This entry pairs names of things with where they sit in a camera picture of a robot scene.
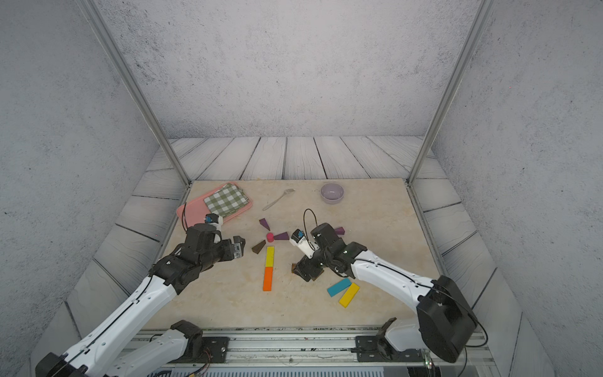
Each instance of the pink tray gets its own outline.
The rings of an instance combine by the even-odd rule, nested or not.
[[[228,183],[232,183],[233,185],[237,186],[237,184],[235,182],[228,182]],[[205,202],[203,200],[205,198],[207,198],[208,196],[216,193],[217,191],[220,191],[222,189],[222,187],[224,187],[225,184],[226,183],[224,183],[223,185],[219,185],[215,189],[213,189],[209,192],[206,192],[202,196],[186,202],[186,224],[188,226],[205,223],[205,216],[207,214],[209,214],[210,212],[209,212],[209,209],[207,208],[207,205],[205,204]],[[249,197],[247,197],[247,200],[249,201],[249,203],[247,203],[244,207],[239,208],[239,210],[236,211],[234,214],[226,217],[224,219],[224,222],[230,221],[231,219],[237,217],[238,215],[240,215],[243,212],[250,209],[251,206],[253,205],[253,201]],[[184,209],[184,207],[185,207],[184,205],[181,205],[180,207],[178,207],[176,209],[176,214],[178,215],[181,222],[182,222],[182,210]]]

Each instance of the yellow block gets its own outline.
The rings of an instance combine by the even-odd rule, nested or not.
[[[339,303],[342,304],[342,306],[344,308],[347,308],[347,306],[350,304],[350,302],[352,301],[352,299],[354,298],[356,293],[358,293],[358,290],[360,290],[360,287],[358,286],[358,284],[352,283],[350,288],[348,288],[347,291],[343,294],[343,296],[341,296]]]
[[[266,267],[274,267],[274,246],[268,246],[266,250]]]

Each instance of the orange block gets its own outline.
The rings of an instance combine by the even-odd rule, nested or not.
[[[272,267],[266,267],[264,270],[264,292],[272,290]]]

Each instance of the blue block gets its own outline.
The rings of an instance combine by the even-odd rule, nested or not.
[[[329,295],[331,297],[333,297],[334,295],[347,289],[347,287],[349,287],[351,285],[352,285],[352,282],[350,281],[350,279],[345,278],[342,281],[338,282],[337,284],[334,284],[332,287],[327,288],[327,292],[329,293]]]

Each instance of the triangular block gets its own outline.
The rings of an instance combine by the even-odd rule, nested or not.
[[[255,254],[259,254],[262,251],[262,248],[264,247],[265,244],[266,244],[266,240],[263,240],[259,244],[252,247],[251,251],[254,252]]]
[[[260,224],[261,224],[261,225],[262,225],[264,228],[266,228],[266,229],[270,230],[270,227],[268,226],[268,222],[266,221],[266,219],[265,219],[265,218],[260,219]]]
[[[286,240],[289,239],[289,235],[287,234],[287,232],[281,233],[281,234],[277,234],[276,236],[274,236],[274,239],[279,239],[281,241],[286,241]]]

